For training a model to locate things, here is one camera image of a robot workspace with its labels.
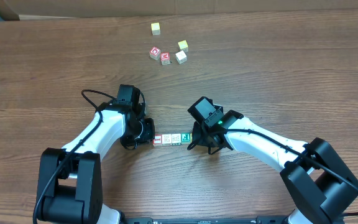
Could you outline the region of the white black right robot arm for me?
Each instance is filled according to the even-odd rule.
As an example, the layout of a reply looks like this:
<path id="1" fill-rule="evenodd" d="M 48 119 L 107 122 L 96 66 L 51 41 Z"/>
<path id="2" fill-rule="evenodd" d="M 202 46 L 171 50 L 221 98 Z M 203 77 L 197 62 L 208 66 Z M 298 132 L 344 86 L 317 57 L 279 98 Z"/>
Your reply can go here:
<path id="1" fill-rule="evenodd" d="M 250 154 L 279 172 L 296 209 L 288 223 L 335 223 L 358 197 L 358 180 L 327 141 L 282 137 L 205 96 L 188 109 L 193 142 L 213 155 L 223 148 Z"/>

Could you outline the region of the red I letter block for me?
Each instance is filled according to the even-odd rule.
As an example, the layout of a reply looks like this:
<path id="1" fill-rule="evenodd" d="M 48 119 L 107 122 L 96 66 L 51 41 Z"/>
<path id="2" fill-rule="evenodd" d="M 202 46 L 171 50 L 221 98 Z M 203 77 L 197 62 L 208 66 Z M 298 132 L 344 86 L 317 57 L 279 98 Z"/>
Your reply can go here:
<path id="1" fill-rule="evenodd" d="M 162 146 L 162 135 L 161 134 L 155 135 L 155 137 L 153 139 L 153 146 L 154 147 Z"/>

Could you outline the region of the wooden block red side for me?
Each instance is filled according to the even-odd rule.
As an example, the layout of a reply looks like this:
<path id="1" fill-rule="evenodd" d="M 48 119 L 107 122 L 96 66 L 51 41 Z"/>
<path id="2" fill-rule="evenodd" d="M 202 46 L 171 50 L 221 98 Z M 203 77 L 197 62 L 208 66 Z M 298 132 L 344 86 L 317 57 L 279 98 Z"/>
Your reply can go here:
<path id="1" fill-rule="evenodd" d="M 172 145 L 172 135 L 171 134 L 163 134 L 162 135 L 162 145 L 163 146 Z"/>

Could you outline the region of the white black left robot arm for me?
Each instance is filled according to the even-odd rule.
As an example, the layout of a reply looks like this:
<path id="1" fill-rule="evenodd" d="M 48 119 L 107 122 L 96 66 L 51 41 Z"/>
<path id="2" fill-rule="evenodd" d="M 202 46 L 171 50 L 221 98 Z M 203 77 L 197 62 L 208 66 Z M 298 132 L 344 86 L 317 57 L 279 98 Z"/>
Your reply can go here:
<path id="1" fill-rule="evenodd" d="M 120 85 L 117 96 L 94 106 L 92 122 L 74 140 L 44 150 L 34 223 L 125 223 L 122 212 L 103 202 L 101 161 L 116 141 L 127 150 L 153 141 L 154 121 L 146 107 L 138 88 Z"/>

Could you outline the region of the green F letter block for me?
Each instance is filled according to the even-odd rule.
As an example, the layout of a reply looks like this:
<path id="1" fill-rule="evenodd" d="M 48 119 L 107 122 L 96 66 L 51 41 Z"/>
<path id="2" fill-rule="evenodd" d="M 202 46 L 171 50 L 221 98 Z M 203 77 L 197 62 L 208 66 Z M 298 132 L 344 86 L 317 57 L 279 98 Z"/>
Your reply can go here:
<path id="1" fill-rule="evenodd" d="M 189 133 L 181 133 L 181 143 L 182 144 L 190 144 L 190 134 Z"/>

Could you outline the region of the green B letter block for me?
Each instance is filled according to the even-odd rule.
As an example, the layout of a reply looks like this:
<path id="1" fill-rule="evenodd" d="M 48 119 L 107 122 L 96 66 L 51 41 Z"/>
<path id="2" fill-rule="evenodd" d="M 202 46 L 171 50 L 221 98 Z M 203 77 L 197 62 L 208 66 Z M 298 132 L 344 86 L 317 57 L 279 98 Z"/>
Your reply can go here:
<path id="1" fill-rule="evenodd" d="M 173 145 L 181 145 L 181 134 L 171 134 L 171 140 Z"/>

